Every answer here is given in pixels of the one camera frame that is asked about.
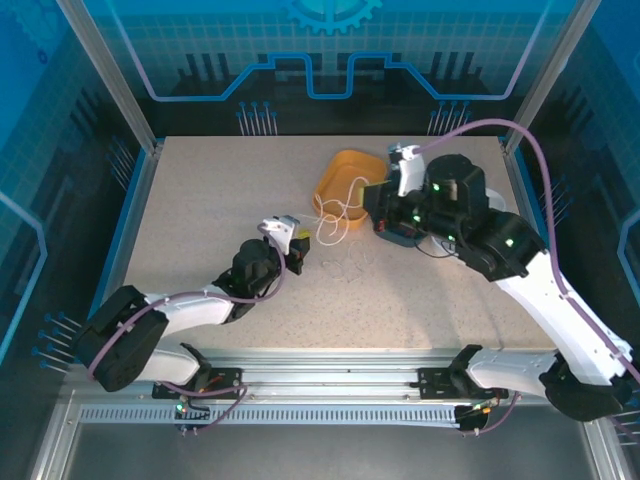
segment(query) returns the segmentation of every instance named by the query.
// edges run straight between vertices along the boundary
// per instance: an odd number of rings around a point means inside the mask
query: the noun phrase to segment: speckled beige table surface
[[[272,215],[313,215],[312,192],[333,156],[354,148],[386,159],[397,141],[427,137],[169,137],[125,284],[148,293],[200,288],[229,268]],[[495,137],[456,138],[429,160],[461,153],[516,211]],[[300,217],[315,231],[313,220]],[[376,237],[370,222],[341,244],[312,240],[303,274],[240,321],[180,333],[200,348],[553,348],[514,300],[454,259],[432,259]]]

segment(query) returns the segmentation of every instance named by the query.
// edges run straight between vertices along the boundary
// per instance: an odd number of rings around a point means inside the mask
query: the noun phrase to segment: metal post
[[[156,146],[153,131],[84,3],[81,0],[57,2],[140,146],[152,155]]]
[[[600,1],[582,0],[576,5],[560,34],[560,40],[556,44],[553,53],[540,70],[540,73],[538,73],[536,80],[533,82],[533,87],[522,102],[514,118],[516,123],[529,128],[554,83],[562,73],[562,70],[564,70],[569,56],[589,25],[593,14],[596,12],[598,5],[600,5]],[[507,152],[514,152],[520,145],[521,140],[521,133],[510,130],[507,134]]]

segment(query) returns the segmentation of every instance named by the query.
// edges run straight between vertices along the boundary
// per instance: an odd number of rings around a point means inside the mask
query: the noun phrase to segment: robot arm
[[[298,226],[296,219],[285,216],[266,219],[260,228],[277,244],[284,266],[299,275],[310,241],[308,233],[299,231]],[[277,249],[265,237],[244,242],[231,268],[211,285],[171,302],[162,302],[166,295],[143,294],[133,286],[121,287],[78,331],[73,348],[79,360],[89,367],[127,320],[157,302],[157,307],[140,317],[107,350],[93,375],[108,392],[142,380],[199,389],[208,380],[206,360],[190,345],[172,345],[165,341],[158,348],[158,342],[189,328],[239,320],[256,303],[268,298],[265,295],[282,274],[281,268]],[[254,300],[247,303],[234,299]]]
[[[388,182],[365,188],[364,208],[376,234],[405,247],[428,235],[449,242],[460,261],[520,303],[558,347],[528,354],[469,346],[452,364],[458,384],[466,391],[504,388],[546,396],[581,421],[621,411],[631,395],[626,369],[562,295],[542,239],[520,216],[489,208],[484,172],[466,157],[439,157],[425,169],[414,148],[394,150]],[[569,289],[631,360],[629,344]]]

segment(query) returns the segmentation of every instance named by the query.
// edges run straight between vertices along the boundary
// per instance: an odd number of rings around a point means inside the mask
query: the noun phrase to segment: enclosure
[[[416,369],[467,344],[555,346],[484,278],[371,222],[319,244],[312,195],[339,151],[386,159],[513,120],[546,155],[564,275],[639,344],[638,21],[623,0],[0,0],[2,477],[635,478],[638,447],[611,422],[537,397],[479,439],[410,424],[448,407],[420,401]],[[425,159],[448,153],[548,242],[521,134],[485,126]],[[151,384],[87,380],[68,346],[118,287],[207,285],[282,214],[313,234],[302,275],[180,337],[243,369],[228,425],[183,439]],[[638,406],[618,420],[640,434]]]

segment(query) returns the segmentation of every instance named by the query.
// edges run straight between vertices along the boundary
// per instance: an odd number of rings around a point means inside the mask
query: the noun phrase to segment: white cord
[[[336,199],[323,201],[320,195],[316,193],[316,195],[314,196],[314,200],[316,204],[320,207],[320,215],[318,217],[312,217],[310,215],[300,215],[301,217],[312,218],[315,220],[314,223],[318,223],[318,228],[316,229],[316,240],[320,245],[324,245],[325,247],[333,247],[334,245],[337,245],[340,242],[342,242],[342,240],[344,240],[344,238],[347,236],[347,232],[349,231],[349,228],[344,229],[344,231],[342,232],[342,235],[337,241],[324,242],[320,239],[320,230],[322,230],[322,227],[324,226],[325,223],[333,223],[334,228],[333,228],[333,231],[329,234],[329,236],[330,237],[334,236],[338,232],[338,226],[339,226],[340,220],[342,220],[347,215],[348,210],[350,208],[362,208],[362,203],[360,203],[359,205],[350,205],[351,196],[353,195],[353,189],[358,180],[362,180],[366,185],[369,185],[369,180],[365,177],[354,178],[353,181],[351,182],[351,185],[349,186],[349,193],[347,194],[346,203],[343,203],[340,200],[336,200]],[[339,217],[336,217],[334,214],[326,213],[324,211],[324,206],[327,205],[328,203],[337,203],[338,205],[340,205],[342,212],[340,213]]]

